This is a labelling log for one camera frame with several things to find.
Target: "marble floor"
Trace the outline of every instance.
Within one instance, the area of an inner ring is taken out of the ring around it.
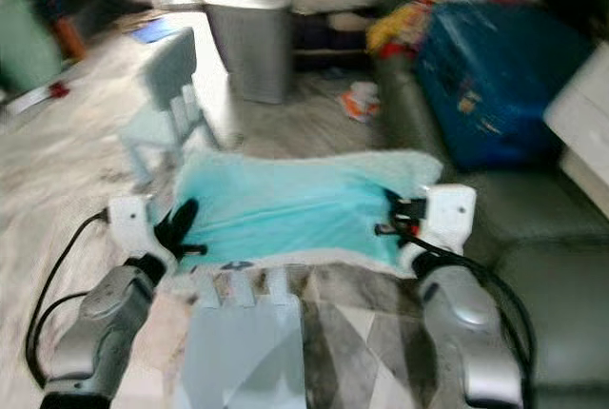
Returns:
[[[203,14],[171,15],[195,28],[195,87],[225,150],[266,158],[326,156],[381,146],[373,125],[347,119],[336,102],[362,73],[306,73],[285,105],[248,103],[230,90]],[[95,40],[87,60],[65,73],[70,94],[11,118],[0,114],[0,400],[34,408],[41,392],[23,360],[29,312],[67,239],[133,178],[117,129],[146,102],[138,72],[163,45],[141,45],[113,32]],[[188,143],[197,150],[203,142]],[[175,168],[150,154],[147,192],[170,200]],[[102,225],[93,225],[58,273],[50,300],[91,288],[125,258]],[[303,301],[309,408],[423,408],[434,388],[433,352],[422,330],[413,286],[348,265],[288,268]],[[41,360],[65,331],[77,302],[50,319]],[[160,293],[134,344],[113,408],[170,407],[191,306]]]

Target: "metal trash bin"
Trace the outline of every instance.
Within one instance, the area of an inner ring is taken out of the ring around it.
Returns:
[[[203,0],[216,47],[246,100],[283,103],[292,76],[291,0]]]

